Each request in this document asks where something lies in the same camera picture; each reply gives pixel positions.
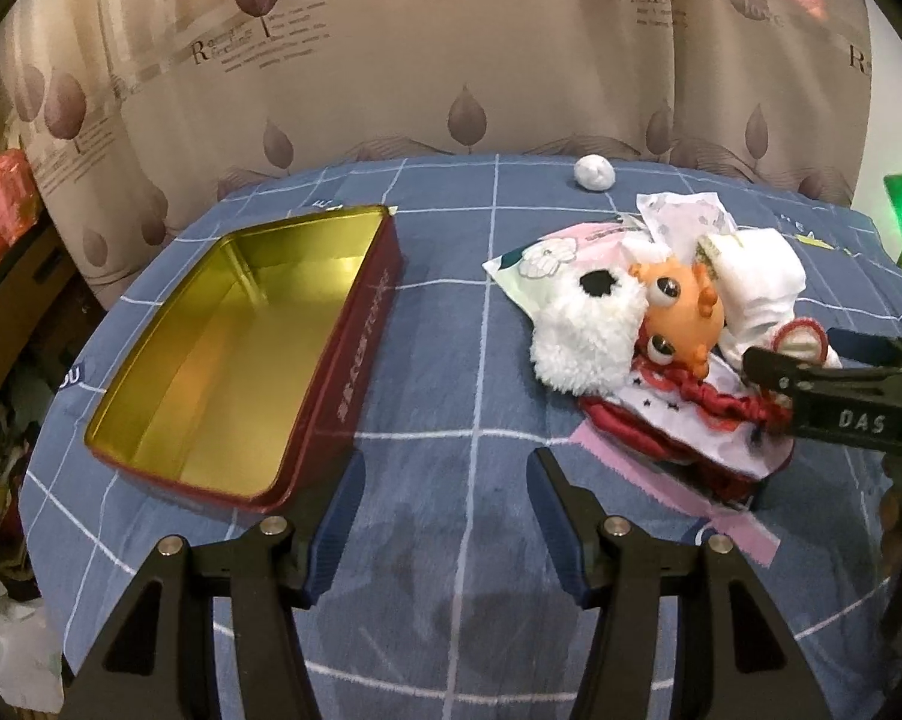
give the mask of white wall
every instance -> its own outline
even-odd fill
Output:
[[[902,172],[902,42],[874,0],[867,0],[871,36],[871,103],[865,153],[851,205],[874,220],[885,250],[902,248],[884,176]]]

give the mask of black pupil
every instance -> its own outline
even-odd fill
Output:
[[[584,274],[579,279],[580,288],[591,295],[591,298],[603,298],[604,295],[610,295],[617,283],[617,279],[612,276],[610,271],[591,271],[590,274]]]
[[[675,348],[665,341],[664,336],[651,336],[651,346],[653,346],[661,354],[672,356]]]
[[[661,290],[665,295],[668,295],[668,298],[676,299],[681,296],[681,285],[667,276],[663,276],[657,280],[657,289]]]

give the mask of orange object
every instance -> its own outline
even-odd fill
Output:
[[[708,356],[724,326],[724,307],[702,264],[675,257],[654,265],[632,265],[630,274],[648,288],[648,312],[640,351],[655,365],[682,365],[707,377]]]
[[[0,154],[0,257],[37,221],[41,196],[25,153]]]

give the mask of open rectangular tin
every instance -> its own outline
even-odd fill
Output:
[[[380,205],[223,236],[137,339],[87,447],[174,493],[279,509],[353,440],[400,271]]]

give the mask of blue tablecloth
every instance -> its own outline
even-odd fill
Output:
[[[902,335],[902,274],[864,215],[646,163],[617,165],[614,188],[590,194],[571,167],[487,155],[328,167],[240,191],[171,242],[82,352],[80,382],[55,398],[22,492],[34,569],[70,663],[80,666],[158,538],[200,544],[245,527],[236,512],[207,517],[150,496],[83,445],[100,394],[156,306],[225,232],[310,207],[383,202],[398,207],[406,271],[358,434],[368,473],[361,509],[334,587],[298,615],[318,702],[328,720],[566,717],[596,613],[558,586],[526,494],[526,455],[551,442],[573,483],[654,536],[692,538],[702,522],[567,442],[582,415],[534,381],[529,322],[481,263],[569,224],[634,211],[637,193],[717,191],[738,223],[792,237],[808,275],[800,313],[825,327]],[[795,237],[809,234],[834,248]],[[876,631],[886,590],[875,570],[879,461],[800,442],[756,512],[780,539],[758,574],[838,718],[870,717],[886,675]],[[227,605],[215,614],[223,709],[241,717]],[[655,718],[668,712],[673,604],[661,619]]]

